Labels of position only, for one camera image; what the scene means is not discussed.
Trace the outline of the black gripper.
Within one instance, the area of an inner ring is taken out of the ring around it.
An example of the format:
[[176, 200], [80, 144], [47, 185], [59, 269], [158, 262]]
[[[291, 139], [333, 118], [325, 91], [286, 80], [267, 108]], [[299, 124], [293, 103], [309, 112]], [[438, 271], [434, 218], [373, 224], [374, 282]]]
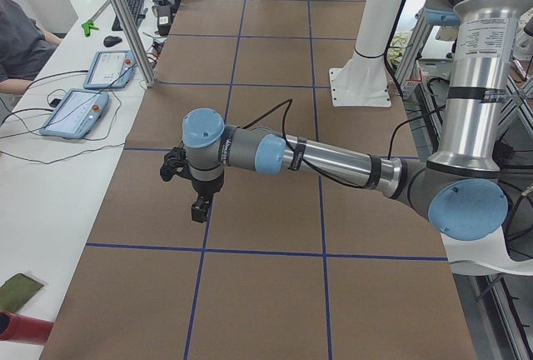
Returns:
[[192, 221], [205, 223], [211, 208], [211, 198], [215, 193], [219, 193], [222, 190], [224, 172], [208, 181], [202, 181], [195, 177], [192, 177], [191, 181], [192, 187], [198, 195], [196, 201], [191, 205]]

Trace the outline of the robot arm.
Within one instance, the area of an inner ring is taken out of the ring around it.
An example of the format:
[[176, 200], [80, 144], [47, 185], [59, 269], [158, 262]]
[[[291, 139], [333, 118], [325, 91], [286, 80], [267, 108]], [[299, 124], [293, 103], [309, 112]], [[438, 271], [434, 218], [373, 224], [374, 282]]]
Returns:
[[521, 16], [532, 0], [426, 0], [435, 25], [459, 28], [436, 151], [409, 154], [409, 121], [387, 87], [384, 62], [406, 0], [366, 0], [347, 63], [314, 90], [314, 132], [286, 127], [296, 109], [287, 99], [241, 127], [210, 108], [182, 122], [176, 174], [192, 184], [191, 215], [204, 223], [227, 168], [245, 171], [248, 186], [232, 199], [243, 208], [264, 197], [260, 175], [319, 175], [346, 191], [375, 191], [411, 208], [437, 231], [463, 241], [504, 227], [512, 204], [497, 180], [493, 158], [498, 124], [510, 96], [506, 86]]

